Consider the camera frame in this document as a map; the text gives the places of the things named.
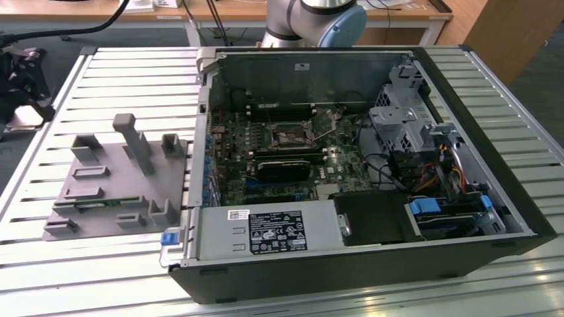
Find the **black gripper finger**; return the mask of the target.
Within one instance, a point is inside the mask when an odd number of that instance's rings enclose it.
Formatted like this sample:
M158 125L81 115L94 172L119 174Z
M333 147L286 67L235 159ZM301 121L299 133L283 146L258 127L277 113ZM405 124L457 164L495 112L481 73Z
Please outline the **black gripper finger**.
M51 106L51 98L41 94L31 102L31 107L42 121L50 122L55 114L55 110Z

